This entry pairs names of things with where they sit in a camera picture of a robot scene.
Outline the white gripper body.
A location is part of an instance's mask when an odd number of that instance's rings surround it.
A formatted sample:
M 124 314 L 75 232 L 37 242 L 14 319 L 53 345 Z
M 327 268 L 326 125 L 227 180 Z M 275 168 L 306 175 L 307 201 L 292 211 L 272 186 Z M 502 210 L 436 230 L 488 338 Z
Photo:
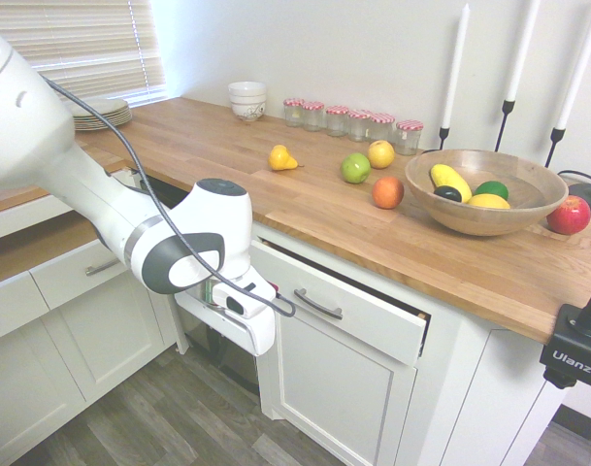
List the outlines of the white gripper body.
M 275 312 L 260 300 L 275 299 L 275 289 L 254 269 L 233 280 L 251 292 L 252 298 L 215 278 L 196 284 L 190 281 L 198 277 L 183 270 L 175 272 L 175 285 L 189 286 L 175 295 L 178 305 L 252 355 L 267 352 L 275 341 Z

